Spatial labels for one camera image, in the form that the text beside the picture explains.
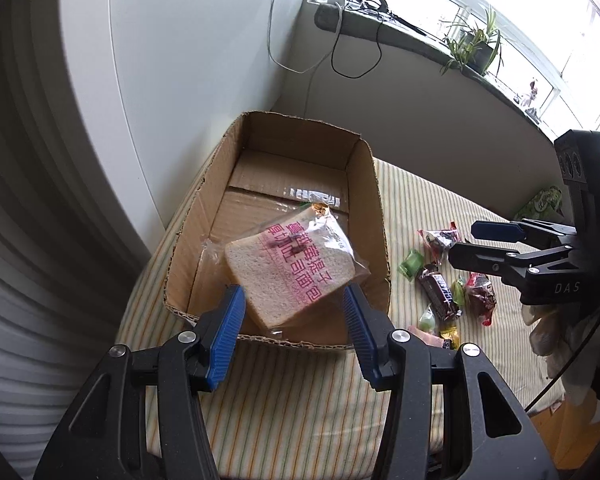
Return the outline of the white gloved right hand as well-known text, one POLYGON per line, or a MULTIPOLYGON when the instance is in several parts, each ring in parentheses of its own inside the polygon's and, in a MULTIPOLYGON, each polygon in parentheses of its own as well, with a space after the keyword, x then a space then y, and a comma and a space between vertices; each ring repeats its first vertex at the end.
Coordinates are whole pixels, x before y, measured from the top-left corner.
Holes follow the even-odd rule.
POLYGON ((576 324, 557 306, 524 304, 521 316, 533 326, 530 346, 545 359, 548 378, 562 383, 570 403, 582 404, 600 370, 600 307, 576 324))

